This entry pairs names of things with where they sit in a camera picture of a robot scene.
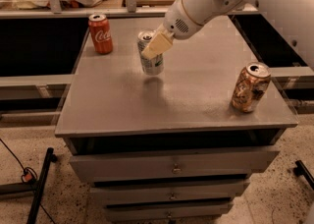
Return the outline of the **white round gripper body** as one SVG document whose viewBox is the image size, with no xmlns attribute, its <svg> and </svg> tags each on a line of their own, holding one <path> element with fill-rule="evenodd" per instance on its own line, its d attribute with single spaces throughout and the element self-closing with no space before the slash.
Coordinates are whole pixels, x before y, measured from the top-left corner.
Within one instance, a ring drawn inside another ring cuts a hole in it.
<svg viewBox="0 0 314 224">
<path fill-rule="evenodd" d="M 184 40 L 200 31 L 209 18 L 209 0 L 177 0 L 166 12 L 163 26 L 173 38 Z"/>
</svg>

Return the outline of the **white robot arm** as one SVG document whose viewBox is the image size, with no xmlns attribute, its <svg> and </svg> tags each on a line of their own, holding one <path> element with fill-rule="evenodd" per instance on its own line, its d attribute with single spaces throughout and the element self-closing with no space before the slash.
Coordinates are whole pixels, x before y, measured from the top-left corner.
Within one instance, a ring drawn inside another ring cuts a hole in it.
<svg viewBox="0 0 314 224">
<path fill-rule="evenodd" d="M 147 59 L 169 50 L 175 39 L 199 32 L 214 18 L 250 4 L 310 67 L 314 66 L 314 0 L 176 0 L 142 51 Z"/>
</svg>

